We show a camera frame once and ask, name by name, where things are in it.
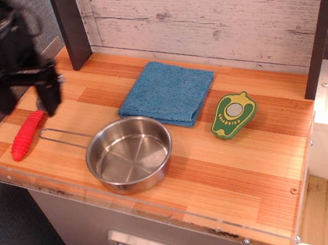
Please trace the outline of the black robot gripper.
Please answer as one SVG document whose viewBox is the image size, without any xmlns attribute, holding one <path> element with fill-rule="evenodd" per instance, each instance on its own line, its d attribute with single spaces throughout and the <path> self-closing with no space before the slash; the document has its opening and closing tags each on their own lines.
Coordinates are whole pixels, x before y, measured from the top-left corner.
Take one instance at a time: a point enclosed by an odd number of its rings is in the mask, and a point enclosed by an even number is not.
<svg viewBox="0 0 328 245">
<path fill-rule="evenodd" d="M 53 59 L 36 52 L 31 33 L 23 17 L 0 21 L 0 111 L 10 114 L 16 106 L 13 86 L 36 86 L 38 96 L 49 116 L 61 103 L 62 76 Z"/>
</svg>

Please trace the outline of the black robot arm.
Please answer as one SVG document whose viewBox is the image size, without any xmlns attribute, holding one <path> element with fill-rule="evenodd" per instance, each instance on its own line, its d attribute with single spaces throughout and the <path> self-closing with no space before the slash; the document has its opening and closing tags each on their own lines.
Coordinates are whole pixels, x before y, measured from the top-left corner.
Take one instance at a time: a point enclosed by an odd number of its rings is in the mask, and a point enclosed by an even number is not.
<svg viewBox="0 0 328 245">
<path fill-rule="evenodd" d="M 11 90 L 34 86 L 49 116 L 61 103 L 61 80 L 54 59 L 38 53 L 22 7 L 0 0 L 0 111 L 10 114 L 17 105 Z"/>
</svg>

